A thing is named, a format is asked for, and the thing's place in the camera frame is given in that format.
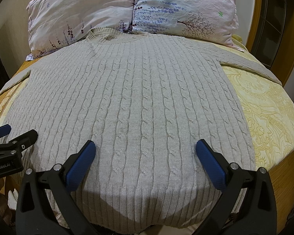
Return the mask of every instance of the bed sheet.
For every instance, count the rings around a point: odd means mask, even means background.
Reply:
[[[233,41],[246,52],[216,45],[260,63],[239,41]],[[38,59],[24,62],[18,72],[36,61]],[[256,169],[265,167],[269,170],[294,150],[294,104],[277,83],[228,65],[223,65],[223,70],[241,102],[255,148]],[[28,78],[0,95],[0,126],[27,81]]]

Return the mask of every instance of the gray sweater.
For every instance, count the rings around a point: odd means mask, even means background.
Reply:
[[[96,158],[72,194],[92,223],[120,233],[198,223],[220,195],[195,155],[199,139],[228,162],[255,169],[250,132],[220,63],[278,82],[212,43],[92,29],[7,83],[30,74],[6,117],[12,131],[5,141],[35,129],[23,164],[42,171],[93,140]],[[15,175],[18,183],[23,174]]]

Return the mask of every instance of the floral pillowcase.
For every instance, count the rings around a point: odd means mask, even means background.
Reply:
[[[234,0],[135,0],[133,31],[203,39],[236,48]]]
[[[33,57],[46,55],[87,35],[93,27],[126,32],[134,0],[32,0],[28,11],[28,42]]]

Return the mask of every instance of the cable knit sweater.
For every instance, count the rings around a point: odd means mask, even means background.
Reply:
[[[199,139],[255,169],[250,132],[220,63],[278,82],[260,64],[212,43],[92,29],[7,83],[30,74],[6,117],[12,131],[4,141],[35,129],[38,140],[23,164],[41,171],[93,140],[96,158],[72,194],[92,223],[120,233],[198,223],[220,195],[195,155]]]

